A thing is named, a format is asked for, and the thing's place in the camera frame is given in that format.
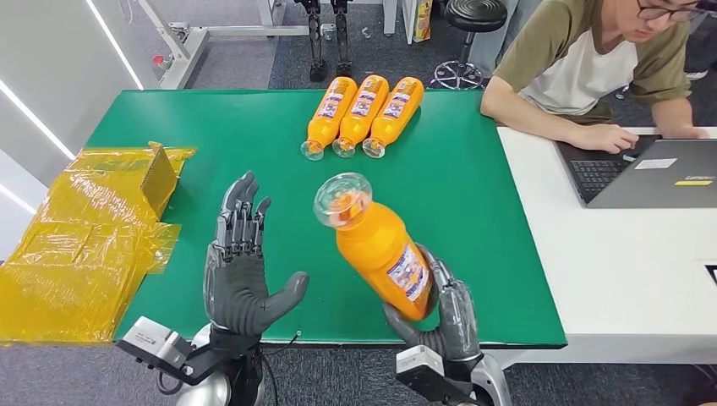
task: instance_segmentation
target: floor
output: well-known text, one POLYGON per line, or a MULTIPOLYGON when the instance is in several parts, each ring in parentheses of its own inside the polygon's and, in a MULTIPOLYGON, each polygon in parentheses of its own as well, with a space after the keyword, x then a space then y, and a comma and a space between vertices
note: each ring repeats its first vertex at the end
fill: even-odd
MULTIPOLYGON (((121 0, 148 55, 167 48, 133 0, 121 0)), ((257 25, 251 0, 156 0, 169 21, 193 25, 257 25)), ((285 24, 303 24, 305 14, 293 3, 278 8, 285 24)), ((392 83, 405 74, 430 79, 433 67, 454 58, 462 34, 434 22, 434 39, 408 47, 399 12, 397 33, 382 34, 376 6, 349 6, 350 49, 355 79, 376 72, 392 83)), ((330 21, 326 12, 324 21, 330 21)), ((294 38, 212 39, 189 80, 191 88, 321 88, 308 81, 308 40, 294 38)), ((336 62, 335 42, 326 47, 329 71, 336 62)), ((696 121, 717 121, 717 75, 694 86, 696 121)), ((607 100, 624 125, 649 125, 649 112, 630 101, 607 100)), ((419 396, 393 376, 393 350, 288 349, 271 358, 280 404, 291 405, 423 405, 419 396)), ((506 371, 517 406, 682 406, 685 392, 704 383, 690 365, 514 365, 506 371)), ((0 404, 8 405, 169 405, 173 400, 155 389, 156 373, 135 364, 114 347, 0 348, 0 404)))

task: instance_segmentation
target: orange bottle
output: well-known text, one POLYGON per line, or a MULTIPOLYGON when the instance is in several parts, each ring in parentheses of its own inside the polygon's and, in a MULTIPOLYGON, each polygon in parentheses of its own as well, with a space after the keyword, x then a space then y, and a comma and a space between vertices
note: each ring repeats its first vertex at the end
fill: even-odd
POLYGON ((358 173, 339 173, 316 192, 314 214, 336 229, 343 258, 379 294, 412 320, 428 313, 430 272, 396 213, 371 200, 358 173))
POLYGON ((343 115, 351 105, 356 94, 356 82, 351 78, 335 78, 326 89, 314 117, 309 121, 306 141, 301 145, 301 153, 311 161, 324 157, 326 148, 337 136, 343 115))
POLYGON ((341 131, 333 142, 338 156, 349 158, 356 151, 356 144, 363 141, 371 129, 371 122, 378 114, 388 96, 388 81, 372 74, 358 88, 351 108, 341 120, 341 131))
POLYGON ((363 143, 366 155, 372 158, 384 156, 386 146, 401 134, 423 96, 424 84, 418 79, 407 77, 396 84, 381 113, 371 124, 371 137, 363 143))

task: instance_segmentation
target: gray robotic hand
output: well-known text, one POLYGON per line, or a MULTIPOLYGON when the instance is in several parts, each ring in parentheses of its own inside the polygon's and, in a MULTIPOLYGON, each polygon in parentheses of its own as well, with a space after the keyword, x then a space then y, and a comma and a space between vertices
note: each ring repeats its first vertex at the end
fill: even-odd
POLYGON ((206 253, 206 313, 215 328, 241 336, 259 336, 296 306, 309 283, 309 275, 296 272, 269 295, 261 245, 271 200, 262 199, 252 213, 258 188, 249 171, 227 189, 206 253))
POLYGON ((436 301, 437 296, 441 322, 435 329, 421 332, 412 323, 406 321, 396 308, 384 303, 384 314, 388 325, 409 347, 425 345, 445 360, 463 361, 479 357, 481 353, 478 328, 468 288, 465 283, 453 276, 443 261, 433 256, 424 246, 419 244, 417 246, 433 277, 429 306, 436 301))
POLYGON ((465 283, 445 263, 418 245, 430 268, 429 305, 438 300, 439 325, 421 332, 390 304, 388 325, 410 349, 397 355, 397 379, 430 401, 449 405, 512 406, 506 377, 498 361, 480 350, 473 300, 465 283), (440 366, 422 361, 420 346, 440 356, 440 366))

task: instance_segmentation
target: green mat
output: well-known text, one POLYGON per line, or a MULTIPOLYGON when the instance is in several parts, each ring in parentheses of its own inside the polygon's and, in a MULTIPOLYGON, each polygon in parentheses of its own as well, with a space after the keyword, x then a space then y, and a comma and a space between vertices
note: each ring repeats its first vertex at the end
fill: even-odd
MULTIPOLYGON (((185 337, 206 322, 205 249, 228 185, 246 170, 269 195, 266 279, 270 292, 295 271, 310 275, 302 303, 264 335, 315 343, 397 343, 378 297, 338 254, 333 230, 312 212, 330 176, 362 173, 374 199, 406 223, 414 240, 441 257, 473 293, 486 343, 560 347, 566 343, 505 154, 476 92, 428 91, 399 140, 380 160, 358 151, 320 162, 299 152, 322 91, 125 91, 87 146, 197 146, 164 222, 183 228, 167 269, 149 275, 116 337, 146 315, 185 337)), ((435 315, 423 322, 435 323, 435 315)))

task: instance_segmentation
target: yellow sticker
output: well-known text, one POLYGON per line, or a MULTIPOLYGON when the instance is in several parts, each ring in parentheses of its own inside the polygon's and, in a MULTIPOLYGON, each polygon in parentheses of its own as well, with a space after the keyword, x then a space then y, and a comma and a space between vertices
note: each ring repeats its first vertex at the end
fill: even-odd
POLYGON ((675 186, 708 186, 712 182, 711 180, 678 180, 675 186))

